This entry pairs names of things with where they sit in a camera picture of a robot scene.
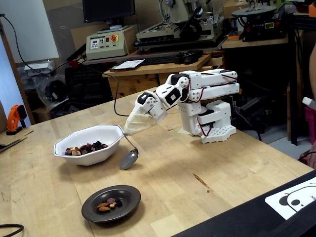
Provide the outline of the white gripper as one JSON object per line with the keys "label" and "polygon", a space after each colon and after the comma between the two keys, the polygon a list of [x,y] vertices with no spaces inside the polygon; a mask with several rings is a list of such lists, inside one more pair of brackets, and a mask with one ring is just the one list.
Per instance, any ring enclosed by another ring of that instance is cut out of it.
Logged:
{"label": "white gripper", "polygon": [[137,97],[135,105],[136,114],[150,114],[156,124],[163,121],[167,116],[167,110],[156,93],[146,90]]}

